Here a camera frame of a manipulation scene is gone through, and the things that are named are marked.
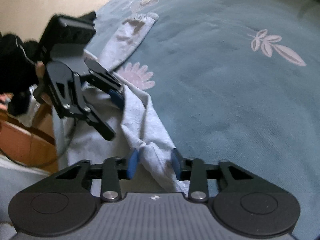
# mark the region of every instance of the black cable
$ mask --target black cable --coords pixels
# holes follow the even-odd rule
[[[55,163],[60,157],[62,157],[66,151],[64,151],[62,154],[58,155],[57,157],[53,158],[52,160],[46,162],[46,163],[42,163],[40,165],[26,165],[24,163],[20,163],[20,162],[17,162],[16,160],[12,159],[9,155],[7,155],[1,148],[0,148],[0,152],[2,155],[4,155],[5,157],[7,157],[10,161],[12,161],[13,163],[17,164],[17,165],[20,165],[22,167],[26,167],[26,168],[44,168],[44,167],[47,167],[53,163]]]

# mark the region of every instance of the white cloth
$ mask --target white cloth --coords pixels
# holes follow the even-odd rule
[[[73,139],[67,149],[69,165],[90,159],[102,163],[112,156],[128,156],[131,148],[139,150],[140,162],[144,168],[137,171],[133,183],[122,182],[122,191],[188,192],[188,181],[177,181],[171,167],[171,150],[175,148],[166,129],[153,108],[148,93],[136,88],[115,73],[124,85],[124,111],[111,103],[109,96],[93,87],[84,93],[90,103],[100,112],[106,122],[116,131],[113,141],[106,141],[94,128],[79,122]],[[99,184],[92,185],[92,193],[99,195]]]
[[[156,13],[148,13],[125,19],[105,45],[98,62],[108,71],[121,65],[143,41],[158,18]]]
[[[0,224],[0,239],[10,240],[16,233],[13,226],[9,224]]]

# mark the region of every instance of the bed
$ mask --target bed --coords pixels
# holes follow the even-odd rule
[[[111,0],[97,11],[87,50],[99,55],[123,19],[149,12],[158,21],[116,72],[151,96],[184,157],[228,159],[283,187],[301,206],[294,236],[316,239],[319,1]],[[72,151],[83,143],[74,140]],[[103,149],[90,149],[93,162]],[[217,193],[214,182],[209,189]]]

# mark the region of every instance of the wooden furniture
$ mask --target wooden furniture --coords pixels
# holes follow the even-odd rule
[[[24,127],[15,118],[0,109],[0,148],[11,158],[26,165],[40,165],[56,158],[55,140],[39,130],[39,126],[48,114],[51,106],[43,104],[37,112],[32,127]],[[57,162],[43,168],[57,172]]]

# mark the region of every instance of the white leaf print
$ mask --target white leaf print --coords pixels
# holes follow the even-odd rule
[[[151,2],[151,0],[141,0],[140,4],[141,4],[142,6],[145,6],[146,4],[148,4],[148,3],[150,3],[150,2]]]
[[[278,42],[282,40],[282,37],[279,35],[268,35],[263,40],[268,42]]]
[[[278,52],[282,57],[284,57],[287,61],[298,65],[298,66],[306,66],[307,64],[303,61],[303,59],[292,49],[279,45],[279,44],[272,44],[272,47]]]
[[[130,6],[132,5],[133,1],[130,1],[126,6],[124,6],[121,10],[127,10],[128,8],[130,8]]]
[[[267,33],[268,33],[268,30],[261,30],[261,31],[257,32],[256,37],[257,38],[263,38],[264,36],[267,35]]]
[[[253,51],[257,51],[260,48],[261,41],[258,38],[254,38],[253,41],[251,41],[251,49]]]
[[[268,43],[267,41],[263,41],[262,42],[261,51],[267,57],[271,57],[272,56],[272,47],[271,47],[270,43]]]

